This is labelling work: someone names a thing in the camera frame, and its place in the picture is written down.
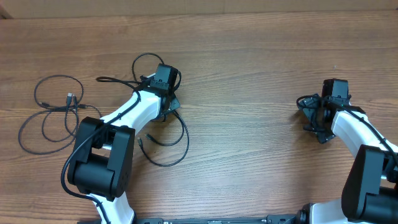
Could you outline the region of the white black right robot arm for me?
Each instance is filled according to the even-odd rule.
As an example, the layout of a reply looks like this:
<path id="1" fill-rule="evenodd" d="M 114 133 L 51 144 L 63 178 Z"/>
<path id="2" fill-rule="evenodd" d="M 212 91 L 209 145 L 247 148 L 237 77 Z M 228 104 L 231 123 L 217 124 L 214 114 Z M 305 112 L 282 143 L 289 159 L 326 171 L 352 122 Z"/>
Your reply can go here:
<path id="1" fill-rule="evenodd" d="M 301 96 L 296 101 L 309 120 L 305 130 L 321 143 L 340 138 L 354 157 L 340 199 L 314 203 L 298 212 L 296 223 L 397 223 L 397 146 L 347 98 Z"/>

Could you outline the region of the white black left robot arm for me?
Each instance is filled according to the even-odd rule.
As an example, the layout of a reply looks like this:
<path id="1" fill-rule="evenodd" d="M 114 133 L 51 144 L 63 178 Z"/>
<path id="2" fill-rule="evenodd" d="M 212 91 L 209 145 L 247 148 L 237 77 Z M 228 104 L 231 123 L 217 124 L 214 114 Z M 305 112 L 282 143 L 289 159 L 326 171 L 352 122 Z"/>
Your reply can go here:
<path id="1" fill-rule="evenodd" d="M 123 80 L 132 88 L 131 98 L 100 119 L 86 117 L 79 125 L 75 146 L 66 159 L 60 181 L 64 191 L 92 201 L 100 218 L 97 223 L 134 223 L 126 188 L 131 176 L 136 134 L 150 121 L 173 113 L 179 102 L 180 72 L 152 74 L 141 81 Z"/>

